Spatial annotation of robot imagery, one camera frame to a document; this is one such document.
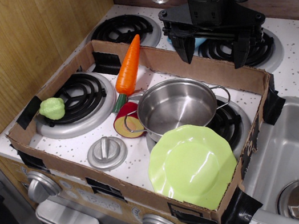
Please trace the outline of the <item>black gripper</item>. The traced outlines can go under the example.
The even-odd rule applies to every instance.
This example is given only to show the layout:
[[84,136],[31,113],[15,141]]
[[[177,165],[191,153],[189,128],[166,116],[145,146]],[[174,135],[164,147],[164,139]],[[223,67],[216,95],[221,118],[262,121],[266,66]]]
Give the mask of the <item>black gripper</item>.
[[234,0],[188,0],[187,3],[162,10],[159,19],[164,32],[187,64],[192,62],[195,38],[224,39],[233,43],[235,69],[243,67],[251,48],[257,43],[254,33],[261,30],[265,15],[246,8]]

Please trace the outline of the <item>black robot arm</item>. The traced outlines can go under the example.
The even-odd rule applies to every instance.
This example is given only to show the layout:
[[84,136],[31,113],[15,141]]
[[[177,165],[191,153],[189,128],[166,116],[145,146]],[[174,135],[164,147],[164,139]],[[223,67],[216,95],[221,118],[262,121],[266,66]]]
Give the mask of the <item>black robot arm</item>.
[[233,63],[243,67],[250,47],[262,40],[265,15],[242,5],[247,0],[187,0],[187,3],[162,10],[159,19],[163,32],[186,63],[191,63],[195,39],[233,42]]

